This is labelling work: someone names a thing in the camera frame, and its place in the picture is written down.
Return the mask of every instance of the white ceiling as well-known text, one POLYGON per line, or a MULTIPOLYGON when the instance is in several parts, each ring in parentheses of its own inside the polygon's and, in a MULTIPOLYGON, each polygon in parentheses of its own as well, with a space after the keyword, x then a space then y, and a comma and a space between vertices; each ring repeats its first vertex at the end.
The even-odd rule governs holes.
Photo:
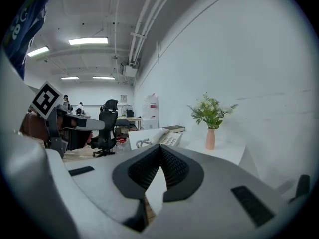
MULTIPOLYGON (((52 75, 79 76, 80 82, 93 75, 117 77, 114 56, 114 24, 117 0, 50 0, 43 28, 30 51, 48 46, 46 56, 28 57, 26 69, 50 70, 52 75), (108 37, 109 44, 71 46, 68 40, 81 37, 108 37)), ((145 0, 120 0, 117 24, 118 68, 127 61, 137 18, 145 0)))

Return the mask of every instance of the vase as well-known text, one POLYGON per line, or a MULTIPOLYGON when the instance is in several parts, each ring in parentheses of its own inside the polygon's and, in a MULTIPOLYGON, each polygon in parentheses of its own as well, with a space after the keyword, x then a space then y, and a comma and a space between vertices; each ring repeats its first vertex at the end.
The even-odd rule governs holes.
POLYGON ((213 150, 215 148, 215 130, 208 129, 206 137, 206 149, 213 150))

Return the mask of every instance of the vase with flowers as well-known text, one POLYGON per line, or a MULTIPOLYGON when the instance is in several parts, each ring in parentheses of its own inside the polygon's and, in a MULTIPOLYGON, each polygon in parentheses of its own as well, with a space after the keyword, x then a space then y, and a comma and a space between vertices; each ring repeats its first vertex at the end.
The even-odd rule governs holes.
POLYGON ((196 106, 188 107, 192 110, 191 116, 196 119, 199 125, 204 121, 208 126, 206 138, 206 149, 213 150, 215 148, 215 130, 219 129, 225 114, 231 114, 238 104, 233 104, 229 108, 223 108, 220 102, 215 98, 210 98, 208 94, 204 94, 203 98, 196 106))

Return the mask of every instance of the fluorescent light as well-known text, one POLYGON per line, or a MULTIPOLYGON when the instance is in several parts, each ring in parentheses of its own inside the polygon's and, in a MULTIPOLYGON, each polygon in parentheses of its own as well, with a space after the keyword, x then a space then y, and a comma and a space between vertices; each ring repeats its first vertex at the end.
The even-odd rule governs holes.
POLYGON ((46 52, 46 51, 49 51, 49 48, 45 46, 45 47, 43 47, 41 49, 37 49, 35 51, 32 51, 32 52, 28 53, 28 56, 29 57, 33 57, 33 56, 35 56, 37 54, 40 54, 40 53, 43 53, 43 52, 46 52))
POLYGON ((108 38, 107 37, 95 37, 95 38, 80 38, 80 39, 74 39, 74 40, 69 40, 69 43, 71 45, 76 45, 76 44, 94 44, 94 43, 104 43, 108 44, 108 38))
POLYGON ((104 76, 93 76, 93 79, 107 79, 107 80, 115 80, 114 77, 104 77, 104 76))
POLYGON ((79 77, 75 76, 75 77, 62 77, 62 80, 78 80, 79 77))

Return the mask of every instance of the book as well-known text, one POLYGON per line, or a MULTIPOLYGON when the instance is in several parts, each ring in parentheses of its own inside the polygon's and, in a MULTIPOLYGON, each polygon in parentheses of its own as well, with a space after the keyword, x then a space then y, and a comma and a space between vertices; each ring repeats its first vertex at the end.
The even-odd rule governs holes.
POLYGON ((162 130, 163 129, 168 129, 170 132, 174 132, 174 133, 180 133, 185 131, 185 128, 179 125, 162 127, 162 130))

